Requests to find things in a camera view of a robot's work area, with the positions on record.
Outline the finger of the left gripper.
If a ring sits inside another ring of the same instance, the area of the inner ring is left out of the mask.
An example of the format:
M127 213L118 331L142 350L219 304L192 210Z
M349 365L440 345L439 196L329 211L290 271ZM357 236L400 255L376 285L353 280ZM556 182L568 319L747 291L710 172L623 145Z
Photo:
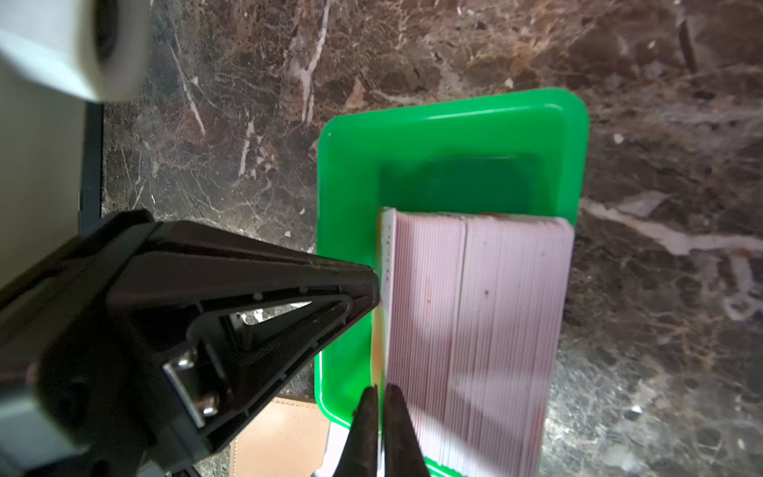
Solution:
M363 264L110 215L1 290L1 472L187 471L379 300Z

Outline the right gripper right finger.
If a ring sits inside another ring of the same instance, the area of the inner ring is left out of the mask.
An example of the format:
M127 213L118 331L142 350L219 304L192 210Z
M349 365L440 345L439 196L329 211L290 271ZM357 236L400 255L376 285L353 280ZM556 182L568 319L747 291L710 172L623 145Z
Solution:
M383 400L383 461L387 477L429 477L403 391L385 388Z

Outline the green plastic tray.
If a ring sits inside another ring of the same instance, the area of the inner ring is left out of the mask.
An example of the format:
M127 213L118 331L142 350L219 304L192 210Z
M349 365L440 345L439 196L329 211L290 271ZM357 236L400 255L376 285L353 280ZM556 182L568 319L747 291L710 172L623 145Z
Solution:
M574 228L588 145L583 101L534 89L331 120L318 147L317 250L377 261L381 210L563 218ZM371 375L373 313L316 359L324 415L348 427Z

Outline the pink leather card holder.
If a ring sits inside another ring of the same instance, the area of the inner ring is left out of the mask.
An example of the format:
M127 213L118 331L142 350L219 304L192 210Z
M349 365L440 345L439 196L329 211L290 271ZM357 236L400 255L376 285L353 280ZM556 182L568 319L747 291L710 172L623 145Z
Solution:
M277 397L234 439L232 476L303 476L321 468L330 423L315 403Z

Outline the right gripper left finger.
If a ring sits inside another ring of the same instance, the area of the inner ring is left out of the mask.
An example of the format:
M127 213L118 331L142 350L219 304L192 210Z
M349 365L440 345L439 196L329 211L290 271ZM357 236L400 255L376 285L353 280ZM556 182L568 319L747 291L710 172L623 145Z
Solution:
M363 391L334 477L375 477L378 473L379 389Z

